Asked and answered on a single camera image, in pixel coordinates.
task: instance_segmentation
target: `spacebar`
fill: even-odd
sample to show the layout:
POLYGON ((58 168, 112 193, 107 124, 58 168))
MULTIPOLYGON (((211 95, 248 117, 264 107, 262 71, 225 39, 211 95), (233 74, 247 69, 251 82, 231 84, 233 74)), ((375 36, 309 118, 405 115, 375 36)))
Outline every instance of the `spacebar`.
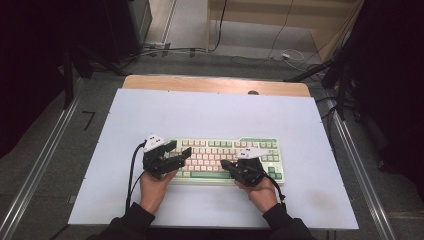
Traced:
POLYGON ((229 172, 191 172, 192 178, 217 178, 217 179, 229 179, 229 172))

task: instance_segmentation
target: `white board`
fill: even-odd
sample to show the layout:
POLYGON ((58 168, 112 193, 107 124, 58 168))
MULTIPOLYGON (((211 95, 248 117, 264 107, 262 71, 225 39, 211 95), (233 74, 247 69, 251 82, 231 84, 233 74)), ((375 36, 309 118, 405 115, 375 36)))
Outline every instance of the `white board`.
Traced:
MULTIPOLYGON (((282 151, 288 213, 314 229, 358 229, 314 99, 119 89, 69 224, 124 213, 130 163, 150 134, 165 139, 273 137, 282 151)), ((142 172, 142 151, 134 179, 142 172)), ((139 202, 138 186, 133 201, 139 202)), ((154 226, 268 227, 236 186, 170 185, 154 226)))

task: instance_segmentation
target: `black sleeve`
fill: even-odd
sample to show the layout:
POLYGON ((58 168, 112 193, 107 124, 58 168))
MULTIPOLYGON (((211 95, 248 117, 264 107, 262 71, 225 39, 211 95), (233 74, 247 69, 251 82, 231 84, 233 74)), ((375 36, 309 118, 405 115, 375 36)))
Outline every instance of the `black sleeve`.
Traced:
POLYGON ((309 229, 299 218, 291 218, 280 204, 276 204, 262 215, 271 227, 270 240, 280 239, 315 239, 309 229))
POLYGON ((95 240, 146 239, 146 231, 155 216, 133 203, 122 218, 114 218, 95 240))

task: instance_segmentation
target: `keyboard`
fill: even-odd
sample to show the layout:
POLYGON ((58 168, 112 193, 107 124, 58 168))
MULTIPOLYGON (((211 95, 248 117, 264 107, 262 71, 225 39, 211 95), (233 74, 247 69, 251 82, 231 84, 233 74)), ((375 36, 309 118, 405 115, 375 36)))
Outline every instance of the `keyboard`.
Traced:
POLYGON ((271 150, 272 154, 259 157, 264 170, 278 184, 284 183, 280 144, 274 138, 243 137, 231 139, 186 139, 171 138, 177 141, 177 147, 168 157, 181 154, 188 147, 192 148, 190 158, 180 168, 171 181, 172 184, 200 185, 234 185, 234 179, 227 170, 222 169, 220 160, 237 161, 237 153, 246 147, 271 150))

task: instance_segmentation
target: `wooden table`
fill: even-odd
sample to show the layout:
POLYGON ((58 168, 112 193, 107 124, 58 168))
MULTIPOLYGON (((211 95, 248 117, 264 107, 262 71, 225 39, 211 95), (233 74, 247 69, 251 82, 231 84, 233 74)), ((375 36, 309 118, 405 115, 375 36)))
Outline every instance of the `wooden table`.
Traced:
POLYGON ((131 75, 122 88, 187 92, 216 92, 260 95, 310 97, 303 83, 253 81, 238 78, 184 77, 165 75, 131 75))

